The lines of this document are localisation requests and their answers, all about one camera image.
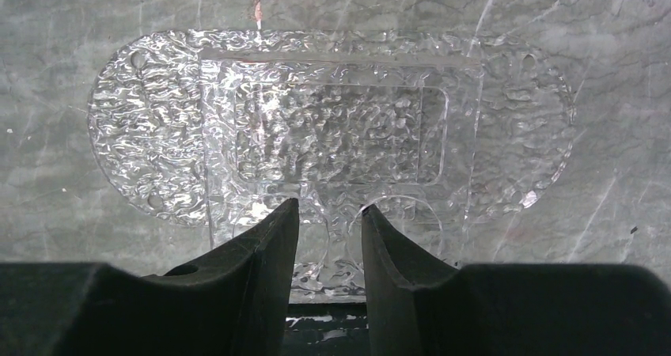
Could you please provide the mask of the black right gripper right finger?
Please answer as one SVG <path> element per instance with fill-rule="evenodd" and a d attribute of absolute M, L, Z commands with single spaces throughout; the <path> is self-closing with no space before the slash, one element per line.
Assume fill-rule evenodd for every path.
<path fill-rule="evenodd" d="M 442 262 L 362 213 L 374 355 L 667 355 L 670 292 L 622 264 Z"/>

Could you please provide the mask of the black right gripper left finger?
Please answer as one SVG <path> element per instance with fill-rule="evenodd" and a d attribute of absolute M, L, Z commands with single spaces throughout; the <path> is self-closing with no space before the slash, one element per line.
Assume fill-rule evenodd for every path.
<path fill-rule="evenodd" d="M 163 275 L 107 263 L 3 263 L 4 355 L 277 355 L 298 243 L 288 199 Z"/>

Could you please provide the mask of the clear textured acrylic tray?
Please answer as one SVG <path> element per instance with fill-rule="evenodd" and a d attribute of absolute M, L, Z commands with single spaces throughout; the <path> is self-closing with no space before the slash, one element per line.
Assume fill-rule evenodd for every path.
<path fill-rule="evenodd" d="M 296 199 L 293 303 L 363 300 L 371 205 L 433 256 L 457 261 L 477 60 L 207 51 L 199 73 L 214 242 Z"/>

